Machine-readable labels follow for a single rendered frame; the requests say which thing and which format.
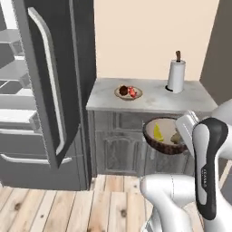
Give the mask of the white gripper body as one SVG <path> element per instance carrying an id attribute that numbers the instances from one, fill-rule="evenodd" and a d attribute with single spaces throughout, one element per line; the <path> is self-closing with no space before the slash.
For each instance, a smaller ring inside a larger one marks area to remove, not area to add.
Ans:
<path id="1" fill-rule="evenodd" d="M 179 131 L 180 136 L 184 140 L 188 150 L 193 152 L 193 142 L 192 142 L 192 131 L 194 126 L 199 122 L 199 119 L 195 112 L 186 111 L 181 117 L 179 117 L 175 124 Z"/>

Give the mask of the pale garlic bulb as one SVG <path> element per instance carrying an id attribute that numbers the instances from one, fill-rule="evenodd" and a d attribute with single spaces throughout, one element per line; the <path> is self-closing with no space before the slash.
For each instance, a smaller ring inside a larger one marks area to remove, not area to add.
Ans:
<path id="1" fill-rule="evenodd" d="M 178 131 L 170 138 L 170 141 L 173 142 L 174 144 L 182 144 L 183 143 L 183 139 L 180 136 Z"/>

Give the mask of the yellow lemon wedge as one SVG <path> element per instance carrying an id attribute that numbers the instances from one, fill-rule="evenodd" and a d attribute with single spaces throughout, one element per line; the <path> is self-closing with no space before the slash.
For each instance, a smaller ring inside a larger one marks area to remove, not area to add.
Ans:
<path id="1" fill-rule="evenodd" d="M 157 141 L 164 141 L 164 138 L 160 132 L 160 126 L 158 123 L 155 123 L 154 125 L 153 136 L 154 136 L 154 139 Z"/>

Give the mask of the brown bowl with pale inside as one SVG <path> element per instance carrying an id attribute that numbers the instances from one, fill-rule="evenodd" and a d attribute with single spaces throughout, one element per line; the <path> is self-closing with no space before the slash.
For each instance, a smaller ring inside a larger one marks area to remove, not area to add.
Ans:
<path id="1" fill-rule="evenodd" d="M 142 126 L 142 133 L 145 141 L 155 150 L 167 154 L 176 155 L 186 151 L 188 148 L 183 141 L 182 144 L 174 144 L 170 138 L 178 131 L 176 127 L 176 118 L 173 117 L 155 117 L 146 121 Z M 164 141 L 154 139 L 153 130 L 155 123 L 159 124 L 160 132 Z"/>

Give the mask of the red fish piece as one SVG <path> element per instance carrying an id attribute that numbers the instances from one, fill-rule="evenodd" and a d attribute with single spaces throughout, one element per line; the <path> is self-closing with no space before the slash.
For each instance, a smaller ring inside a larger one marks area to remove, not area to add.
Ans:
<path id="1" fill-rule="evenodd" d="M 135 98 L 137 95 L 137 92 L 135 91 L 135 89 L 132 86 L 128 88 L 128 93 L 130 94 L 130 96 L 132 98 Z"/>

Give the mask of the tan bowl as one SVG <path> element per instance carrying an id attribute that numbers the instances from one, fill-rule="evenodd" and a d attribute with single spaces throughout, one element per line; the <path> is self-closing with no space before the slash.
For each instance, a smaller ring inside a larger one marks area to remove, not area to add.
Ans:
<path id="1" fill-rule="evenodd" d="M 143 92 L 142 92 L 141 89 L 139 89 L 139 88 L 137 88 L 137 87 L 135 87 L 135 86 L 132 86 L 132 87 L 135 89 L 135 91 L 137 92 L 136 97 L 135 97 L 135 98 L 132 98 L 132 97 L 130 96 L 129 93 L 128 93 L 127 95 L 125 95 L 125 96 L 122 96 L 122 95 L 120 95 L 120 93 L 119 93 L 120 87 L 118 87 L 118 88 L 116 88 L 116 89 L 114 90 L 114 94 L 115 94 L 117 97 L 123 99 L 124 101 L 133 101 L 133 100 L 136 100 L 136 99 L 138 99 L 139 97 L 141 97 L 142 94 L 143 94 Z"/>

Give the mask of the dark grey fridge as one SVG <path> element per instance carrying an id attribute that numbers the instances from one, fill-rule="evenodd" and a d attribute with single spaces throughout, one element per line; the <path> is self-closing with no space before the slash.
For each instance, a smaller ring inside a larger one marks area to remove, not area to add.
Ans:
<path id="1" fill-rule="evenodd" d="M 96 80 L 93 0 L 69 0 L 69 7 L 80 116 L 78 130 L 82 130 L 83 151 L 88 173 L 92 175 L 86 105 Z M 13 1 L 0 0 L 0 69 L 14 60 L 25 60 L 25 56 Z M 0 80 L 0 94 L 17 94 L 22 89 L 33 91 L 31 79 L 26 88 L 17 81 Z"/>

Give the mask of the dark grey fridge door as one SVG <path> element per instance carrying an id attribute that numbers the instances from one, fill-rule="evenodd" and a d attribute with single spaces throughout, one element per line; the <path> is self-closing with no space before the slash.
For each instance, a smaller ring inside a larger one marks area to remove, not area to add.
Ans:
<path id="1" fill-rule="evenodd" d="M 61 164 L 58 158 L 62 159 L 73 143 L 80 123 L 69 0 L 12 1 L 23 44 L 25 61 L 32 82 L 46 154 L 52 168 L 57 169 Z M 44 19 L 53 38 L 67 133 L 64 148 L 59 155 L 55 153 L 60 140 L 44 43 L 37 25 L 28 14 L 29 7 L 33 7 Z"/>

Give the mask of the white fridge crisper drawer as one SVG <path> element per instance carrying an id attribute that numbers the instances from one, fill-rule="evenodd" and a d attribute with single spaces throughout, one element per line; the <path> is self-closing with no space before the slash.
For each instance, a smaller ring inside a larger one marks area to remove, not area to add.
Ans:
<path id="1" fill-rule="evenodd" d="M 0 109 L 0 151 L 45 154 L 42 129 L 36 111 Z"/>

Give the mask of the white fridge shelf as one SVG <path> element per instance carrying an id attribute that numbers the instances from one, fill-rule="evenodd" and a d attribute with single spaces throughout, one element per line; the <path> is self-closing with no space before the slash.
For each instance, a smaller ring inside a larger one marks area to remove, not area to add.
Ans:
<path id="1" fill-rule="evenodd" d="M 22 89 L 17 94 L 0 94 L 0 109 L 36 110 L 33 92 Z"/>
<path id="2" fill-rule="evenodd" d="M 26 88 L 30 84 L 25 60 L 14 60 L 0 69 L 0 80 L 17 81 Z"/>

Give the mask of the grey cabinet door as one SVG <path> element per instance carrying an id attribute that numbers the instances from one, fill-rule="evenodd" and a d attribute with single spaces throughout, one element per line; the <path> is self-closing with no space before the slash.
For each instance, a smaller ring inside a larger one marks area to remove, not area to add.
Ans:
<path id="1" fill-rule="evenodd" d="M 94 119 L 98 173 L 137 176 L 142 145 L 139 114 L 96 111 Z"/>
<path id="2" fill-rule="evenodd" d="M 151 118 L 166 116 L 176 119 L 178 118 L 175 115 L 155 115 Z M 167 155 L 153 149 L 145 141 L 143 136 L 141 157 L 144 160 L 144 167 L 142 172 L 143 175 L 155 173 L 186 173 L 188 175 L 193 174 L 193 159 L 190 155 L 189 150 L 186 150 L 176 155 Z"/>

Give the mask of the white paper towel roll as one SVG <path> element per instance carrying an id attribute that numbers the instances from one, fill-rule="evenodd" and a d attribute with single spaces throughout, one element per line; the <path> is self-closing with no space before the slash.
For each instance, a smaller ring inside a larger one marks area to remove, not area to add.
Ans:
<path id="1" fill-rule="evenodd" d="M 180 93 L 184 88 L 186 62 L 172 60 L 169 68 L 169 78 L 167 87 L 174 93 Z"/>

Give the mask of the grey wooden counter cabinet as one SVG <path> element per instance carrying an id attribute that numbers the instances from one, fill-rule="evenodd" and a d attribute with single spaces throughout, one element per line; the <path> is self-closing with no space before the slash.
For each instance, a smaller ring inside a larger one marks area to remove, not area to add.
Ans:
<path id="1" fill-rule="evenodd" d="M 143 94 L 136 100 L 124 101 L 114 94 L 114 90 L 121 85 L 135 86 Z M 181 116 L 185 111 L 192 110 L 200 118 L 208 116 L 217 104 L 198 81 L 186 81 L 181 93 L 169 92 L 165 89 L 166 83 L 162 80 L 142 79 L 113 79 L 100 78 L 93 88 L 87 103 L 89 135 L 92 156 L 92 174 L 98 175 L 96 146 L 95 146 L 95 119 L 96 111 L 131 112 L 138 113 L 143 123 L 155 115 Z M 139 176 L 143 176 L 144 160 L 139 163 Z"/>

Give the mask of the wooden paper towel holder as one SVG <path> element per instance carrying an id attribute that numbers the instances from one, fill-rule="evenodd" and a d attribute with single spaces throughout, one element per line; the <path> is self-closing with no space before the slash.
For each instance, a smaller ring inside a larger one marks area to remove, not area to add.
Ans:
<path id="1" fill-rule="evenodd" d="M 176 62 L 180 63 L 180 60 L 181 60 L 181 53 L 180 51 L 176 51 Z M 168 84 L 165 86 L 166 90 L 170 91 L 170 92 L 173 92 L 172 89 L 170 89 L 170 84 L 169 84 L 169 81 L 168 81 Z"/>

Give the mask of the dark grey freezer drawer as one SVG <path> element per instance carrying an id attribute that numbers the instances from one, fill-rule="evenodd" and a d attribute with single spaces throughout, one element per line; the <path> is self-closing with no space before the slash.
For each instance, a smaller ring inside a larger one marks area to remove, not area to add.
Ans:
<path id="1" fill-rule="evenodd" d="M 16 154 L 1 151 L 0 154 L 12 158 L 48 160 L 46 154 Z M 62 164 L 65 158 L 72 158 L 72 161 Z M 81 129 L 78 130 L 64 157 L 58 160 L 61 162 L 58 169 L 52 169 L 50 164 L 13 163 L 0 157 L 0 182 L 4 186 L 26 189 L 80 191 L 89 188 L 92 175 L 88 173 Z"/>

